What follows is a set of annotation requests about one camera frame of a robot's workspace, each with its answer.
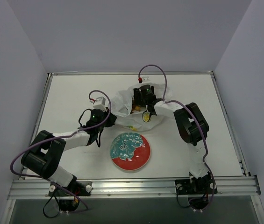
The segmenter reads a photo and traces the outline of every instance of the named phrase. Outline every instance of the plastic bag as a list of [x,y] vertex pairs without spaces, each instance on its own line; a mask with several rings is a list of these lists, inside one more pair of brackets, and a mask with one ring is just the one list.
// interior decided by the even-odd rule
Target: plastic bag
[[[139,88],[142,85],[154,86],[154,92],[157,98],[163,98],[163,93],[165,89],[165,84],[155,84],[155,83],[142,83],[136,84],[128,88],[128,90],[118,91],[111,99],[111,112],[117,116],[116,125],[120,125],[124,128],[131,129],[133,131],[143,132],[148,131],[161,123],[163,116],[151,116],[149,122],[144,122],[142,119],[142,114],[146,110],[141,107],[141,111],[132,111],[132,98],[134,95],[134,88]],[[165,100],[170,100],[172,98],[172,91],[169,87],[166,89]]]

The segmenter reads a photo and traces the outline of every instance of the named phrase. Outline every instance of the gray wall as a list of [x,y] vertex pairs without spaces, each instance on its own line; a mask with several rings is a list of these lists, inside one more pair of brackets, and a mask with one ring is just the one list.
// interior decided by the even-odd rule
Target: gray wall
[[206,71],[251,0],[8,2],[47,71]]
[[264,205],[264,1],[253,0],[215,75]]
[[0,0],[0,218],[13,179],[9,164],[29,144],[45,81],[35,49]]

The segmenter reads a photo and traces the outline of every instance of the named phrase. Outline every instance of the purple cable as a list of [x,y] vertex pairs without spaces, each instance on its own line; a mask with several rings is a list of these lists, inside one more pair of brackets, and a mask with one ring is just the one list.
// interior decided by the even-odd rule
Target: purple cable
[[202,157],[202,161],[204,162],[204,164],[205,164],[205,166],[207,167],[207,169],[210,171],[210,174],[211,174],[211,177],[212,177],[212,180],[213,180],[213,189],[212,189],[212,195],[211,195],[211,199],[210,199],[210,202],[207,204],[207,206],[206,207],[204,207],[203,209],[201,209],[201,210],[205,210],[205,209],[207,209],[207,207],[209,207],[210,206],[210,204],[212,203],[212,201],[213,201],[213,197],[214,197],[214,193],[215,193],[215,179],[214,179],[214,175],[213,175],[213,172],[211,171],[211,168],[207,165],[207,163],[206,163],[206,156],[208,155],[208,148],[207,148],[207,142],[206,142],[206,138],[205,138],[205,136],[204,136],[204,134],[203,134],[203,131],[202,131],[202,129],[201,129],[201,127],[200,127],[200,125],[199,125],[199,123],[198,123],[198,120],[196,119],[196,117],[194,116],[194,114],[185,106],[185,105],[183,105],[181,102],[179,102],[179,101],[177,101],[177,100],[170,100],[170,101],[167,101],[166,102],[167,104],[168,103],[177,103],[177,104],[179,104],[179,105],[181,105],[189,114],[190,114],[190,116],[192,117],[192,119],[194,120],[194,122],[195,122],[195,124],[197,125],[197,127],[198,127],[198,130],[199,130],[199,133],[200,133],[200,135],[201,135],[201,138],[202,138],[202,141],[203,141],[203,145],[204,145],[204,147],[205,147],[205,150],[206,150],[206,153],[204,154],[204,156]]
[[[106,118],[105,118],[102,122],[100,122],[100,123],[97,124],[97,125],[91,126],[91,127],[81,128],[81,129],[79,129],[79,130],[73,132],[71,135],[58,136],[58,137],[54,137],[54,138],[50,138],[50,139],[46,139],[46,140],[40,141],[40,142],[38,142],[38,143],[36,143],[36,144],[33,144],[33,145],[29,146],[26,150],[24,150],[23,152],[21,152],[20,154],[18,154],[17,156],[15,156],[15,158],[12,160],[12,162],[11,162],[11,164],[10,164],[10,171],[11,171],[13,174],[16,174],[16,175],[18,175],[18,176],[28,176],[28,177],[42,178],[41,176],[38,176],[38,175],[21,174],[21,173],[16,172],[16,171],[14,170],[14,163],[15,163],[15,161],[16,161],[21,155],[23,155],[23,154],[26,153],[27,151],[31,150],[31,149],[34,148],[35,146],[39,146],[39,145],[41,145],[41,144],[43,144],[43,143],[45,143],[45,142],[48,142],[48,141],[53,141],[53,140],[57,140],[57,139],[71,138],[72,136],[74,136],[74,135],[77,134],[78,132],[86,131],[86,130],[88,130],[88,129],[92,129],[92,128],[96,128],[96,127],[99,127],[100,125],[104,124],[104,123],[107,121],[107,119],[109,118],[110,113],[111,113],[111,100],[110,100],[110,98],[107,96],[107,94],[105,94],[104,92],[102,92],[102,91],[100,91],[100,90],[93,90],[93,91],[91,91],[91,92],[89,93],[89,95],[88,95],[88,97],[89,97],[90,100],[92,100],[90,96],[91,96],[91,94],[92,94],[93,92],[100,92],[100,93],[102,93],[103,95],[105,95],[105,97],[107,98],[107,100],[108,100],[108,102],[109,102],[109,112],[108,112],[108,115],[106,116]],[[80,197],[76,196],[74,193],[70,192],[69,190],[67,190],[67,189],[65,189],[65,188],[63,188],[63,187],[61,187],[60,185],[58,185],[58,184],[56,184],[56,183],[54,183],[54,182],[51,182],[51,183],[52,183],[55,187],[61,189],[62,191],[66,192],[66,193],[70,194],[71,196],[75,197],[76,199],[78,199],[81,203],[83,203],[83,204],[85,205],[86,210],[88,210],[88,206],[87,206],[87,204],[86,204],[86,203],[85,203]],[[85,210],[79,210],[79,211],[70,212],[70,213],[78,213],[78,212],[82,212],[82,211],[85,211]]]
[[140,73],[142,72],[142,70],[145,69],[146,67],[150,67],[150,66],[153,66],[153,67],[156,67],[156,68],[160,69],[161,72],[164,75],[164,78],[165,78],[165,89],[164,89],[164,93],[163,93],[163,101],[165,101],[165,93],[166,93],[166,90],[167,90],[167,77],[166,77],[165,72],[163,71],[163,69],[161,69],[161,67],[159,67],[159,66],[157,66],[155,64],[145,65],[143,68],[140,69],[139,74],[138,74],[138,79],[140,78]]

